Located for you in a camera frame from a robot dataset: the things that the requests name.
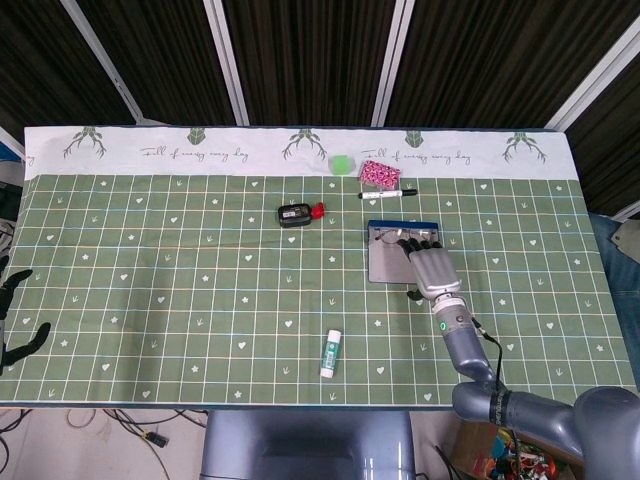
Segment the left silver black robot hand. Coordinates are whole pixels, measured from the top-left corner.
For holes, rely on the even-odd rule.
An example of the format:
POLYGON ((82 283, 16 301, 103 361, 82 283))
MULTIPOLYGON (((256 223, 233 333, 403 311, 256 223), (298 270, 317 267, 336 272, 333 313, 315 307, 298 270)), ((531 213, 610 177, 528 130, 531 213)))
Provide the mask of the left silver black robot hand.
POLYGON ((51 330, 51 324, 45 322, 38 328, 35 336, 25 345, 11 350, 7 347, 5 333, 9 307, 17 287, 21 282, 28 279, 32 273, 33 271, 30 269, 14 273, 1 285, 1 373, 4 373, 5 369, 13 366, 18 361, 35 354, 45 344, 51 330))

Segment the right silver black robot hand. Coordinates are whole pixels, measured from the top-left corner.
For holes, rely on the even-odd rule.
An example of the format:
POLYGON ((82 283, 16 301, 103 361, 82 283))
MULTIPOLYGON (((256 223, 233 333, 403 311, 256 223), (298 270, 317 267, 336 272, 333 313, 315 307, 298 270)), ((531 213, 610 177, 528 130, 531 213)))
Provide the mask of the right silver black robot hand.
POLYGON ((434 302, 445 294, 460 291, 461 280, 448 251, 439 241, 418 241, 415 238, 396 242, 405 253, 415 276, 417 288, 407 292, 412 301, 434 302))

